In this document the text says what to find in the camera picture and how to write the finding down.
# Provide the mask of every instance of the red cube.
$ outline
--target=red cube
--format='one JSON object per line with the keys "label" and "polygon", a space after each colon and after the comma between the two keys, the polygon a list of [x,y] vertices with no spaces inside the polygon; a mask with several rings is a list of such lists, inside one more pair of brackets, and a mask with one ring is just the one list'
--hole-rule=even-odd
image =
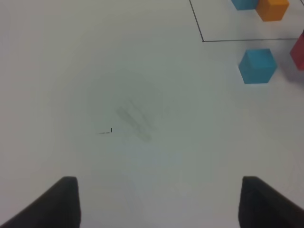
{"label": "red cube", "polygon": [[291,57],[299,70],[304,70],[304,34],[301,34],[290,52]]}

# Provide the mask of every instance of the blue cube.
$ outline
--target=blue cube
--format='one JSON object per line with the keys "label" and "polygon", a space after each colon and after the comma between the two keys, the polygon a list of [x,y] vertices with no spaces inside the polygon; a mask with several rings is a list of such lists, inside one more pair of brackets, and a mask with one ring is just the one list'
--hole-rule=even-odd
{"label": "blue cube", "polygon": [[270,49],[247,50],[238,66],[245,84],[268,83],[277,65]]}
{"label": "blue cube", "polygon": [[259,0],[231,0],[237,10],[255,10]]}

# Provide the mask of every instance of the cube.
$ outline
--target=cube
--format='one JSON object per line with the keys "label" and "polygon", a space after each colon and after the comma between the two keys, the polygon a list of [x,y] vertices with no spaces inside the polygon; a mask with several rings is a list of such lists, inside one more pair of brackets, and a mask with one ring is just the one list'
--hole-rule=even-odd
{"label": "cube", "polygon": [[263,21],[276,21],[282,20],[288,6],[288,0],[260,0],[256,10]]}
{"label": "cube", "polygon": [[237,10],[255,10],[259,0],[231,0]]}
{"label": "cube", "polygon": [[247,50],[239,64],[245,84],[268,83],[277,65],[270,49]]}
{"label": "cube", "polygon": [[304,70],[304,34],[301,34],[290,52],[298,70]]}

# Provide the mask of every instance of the orange cube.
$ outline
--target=orange cube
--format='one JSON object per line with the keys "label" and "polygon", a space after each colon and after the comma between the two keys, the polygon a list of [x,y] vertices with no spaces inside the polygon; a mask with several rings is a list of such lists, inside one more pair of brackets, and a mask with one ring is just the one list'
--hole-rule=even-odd
{"label": "orange cube", "polygon": [[259,0],[256,11],[263,21],[282,20],[288,6],[288,0]]}

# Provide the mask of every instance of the black line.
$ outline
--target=black line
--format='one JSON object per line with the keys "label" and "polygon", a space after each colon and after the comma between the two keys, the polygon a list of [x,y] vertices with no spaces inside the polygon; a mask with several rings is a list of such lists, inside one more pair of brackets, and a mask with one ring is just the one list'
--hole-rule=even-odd
{"label": "black line", "polygon": [[223,40],[205,40],[205,43],[212,42],[239,42],[239,41],[265,41],[265,40],[297,40],[298,38],[274,38],[274,39],[223,39]]}
{"label": "black line", "polygon": [[199,25],[198,19],[196,18],[196,15],[195,15],[195,12],[194,12],[194,8],[193,8],[193,6],[192,6],[191,0],[189,0],[189,2],[190,2],[190,5],[191,5],[191,8],[192,8],[192,12],[193,12],[193,15],[194,15],[196,24],[198,25],[198,28],[199,28],[200,37],[201,37],[202,41],[205,42],[204,37],[203,37],[203,35],[202,35],[202,33],[201,33],[201,30],[200,30],[200,25]]}

